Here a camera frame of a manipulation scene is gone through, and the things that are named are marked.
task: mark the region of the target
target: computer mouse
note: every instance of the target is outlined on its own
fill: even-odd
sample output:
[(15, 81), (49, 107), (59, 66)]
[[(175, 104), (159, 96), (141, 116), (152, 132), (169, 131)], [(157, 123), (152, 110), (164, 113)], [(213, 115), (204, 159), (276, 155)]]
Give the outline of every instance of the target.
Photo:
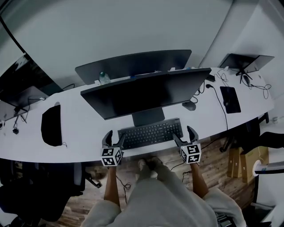
[(192, 101), (184, 102), (182, 104), (182, 106), (185, 107), (186, 109), (188, 109), (189, 111), (195, 111), (195, 109), (196, 109), (196, 105)]
[(249, 78), (246, 75), (244, 75), (243, 77), (244, 77), (244, 80), (246, 81), (247, 85), (250, 86)]

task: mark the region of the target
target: white desk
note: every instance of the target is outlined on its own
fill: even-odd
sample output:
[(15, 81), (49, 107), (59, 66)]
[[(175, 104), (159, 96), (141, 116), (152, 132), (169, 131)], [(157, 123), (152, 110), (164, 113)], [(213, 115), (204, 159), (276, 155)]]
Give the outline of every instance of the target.
[[(214, 75), (218, 70), (218, 68), (212, 68), (211, 74)], [(262, 90), (257, 88), (250, 90), (244, 84), (240, 84), (239, 76), (232, 73), (232, 71), (226, 72), (229, 80), (228, 85), (236, 89), (241, 113), (227, 114), (229, 129), (258, 117), (274, 107), (271, 96), (264, 99)], [(265, 81), (259, 77), (259, 72), (250, 73), (250, 76), (253, 78), (254, 85), (265, 85)], [(216, 77), (216, 82), (205, 81), (205, 83), (210, 83), (215, 87), (218, 97), (223, 103), (219, 88), (224, 85), (221, 79)], [(50, 163), (100, 160), (103, 136), (113, 130), (112, 141), (117, 142), (117, 130), (132, 127), (134, 124), (131, 115), (105, 121), (80, 95), (80, 91), (94, 86), (96, 85), (77, 87), (54, 94), (45, 101), (33, 104), (28, 114), (28, 123), (18, 120), (20, 131), (18, 135), (12, 132), (15, 119), (7, 121), (6, 126), (0, 130), (0, 158)], [(196, 130), (200, 139), (226, 130), (224, 113), (213, 88), (205, 88), (204, 93), (197, 98), (198, 103), (195, 111), (188, 111), (181, 104), (163, 108), (166, 119), (180, 118), (184, 134), (183, 140), (189, 141), (187, 125)], [(49, 146), (44, 143), (41, 136), (42, 114), (54, 106), (56, 102), (61, 104), (62, 140), (67, 143), (68, 148), (64, 145)], [(124, 157), (174, 146), (176, 146), (174, 141), (168, 141), (126, 150)]]

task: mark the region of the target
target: black and white marker cube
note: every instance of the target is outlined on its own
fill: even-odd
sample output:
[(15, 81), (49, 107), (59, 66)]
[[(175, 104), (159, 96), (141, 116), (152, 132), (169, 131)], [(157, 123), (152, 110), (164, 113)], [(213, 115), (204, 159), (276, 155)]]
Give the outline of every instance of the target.
[(117, 166), (122, 159), (119, 147), (103, 148), (101, 160), (104, 166)]
[(200, 162), (201, 146), (200, 144), (182, 146), (180, 155), (187, 164)]

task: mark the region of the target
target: monitor stand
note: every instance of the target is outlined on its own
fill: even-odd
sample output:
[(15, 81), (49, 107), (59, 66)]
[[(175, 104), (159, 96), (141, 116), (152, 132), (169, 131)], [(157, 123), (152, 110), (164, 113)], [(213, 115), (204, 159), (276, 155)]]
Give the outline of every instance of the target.
[(165, 119), (165, 115), (163, 109), (159, 107), (151, 110), (144, 110), (137, 113), (133, 113), (132, 118), (134, 126), (138, 127), (163, 121)]
[(252, 78), (243, 70), (243, 69), (241, 69), (240, 71), (238, 71), (237, 73), (236, 73), (236, 76), (239, 76), (239, 75), (241, 75), (241, 80), (240, 80), (240, 84), (241, 84), (241, 82), (242, 82), (242, 80), (243, 80), (243, 75), (247, 75), (251, 80), (252, 80)]

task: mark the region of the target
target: person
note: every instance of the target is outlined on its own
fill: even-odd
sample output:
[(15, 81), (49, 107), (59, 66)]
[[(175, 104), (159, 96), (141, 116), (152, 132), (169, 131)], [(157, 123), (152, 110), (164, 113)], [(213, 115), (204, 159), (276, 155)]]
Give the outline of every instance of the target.
[[(197, 163), (191, 164), (193, 192), (157, 158), (151, 159), (157, 179), (145, 160), (124, 211), (120, 209), (116, 167), (110, 167), (104, 200), (89, 212), (81, 227), (245, 227), (241, 209), (218, 188), (208, 189)], [(218, 219), (225, 220), (221, 225)]]

